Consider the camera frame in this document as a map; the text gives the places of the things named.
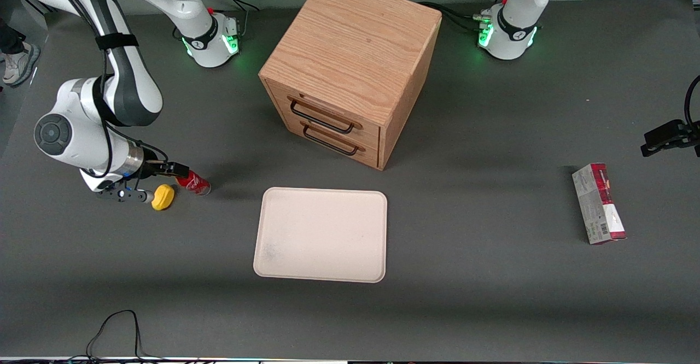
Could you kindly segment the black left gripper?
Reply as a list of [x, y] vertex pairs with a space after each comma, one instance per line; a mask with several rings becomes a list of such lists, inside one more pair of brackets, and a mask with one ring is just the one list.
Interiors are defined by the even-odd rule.
[[644, 134], [645, 143], [640, 146], [643, 157], [650, 157], [662, 150], [692, 147], [697, 157], [699, 150], [699, 121], [685, 124], [682, 120], [670, 120]]

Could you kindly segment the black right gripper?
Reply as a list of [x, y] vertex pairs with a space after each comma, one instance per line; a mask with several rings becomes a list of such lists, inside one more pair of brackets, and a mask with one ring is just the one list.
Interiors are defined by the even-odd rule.
[[176, 179], [187, 179], [190, 169], [188, 166], [178, 162], [165, 160], [145, 160], [142, 164], [142, 180], [156, 175], [175, 177]]

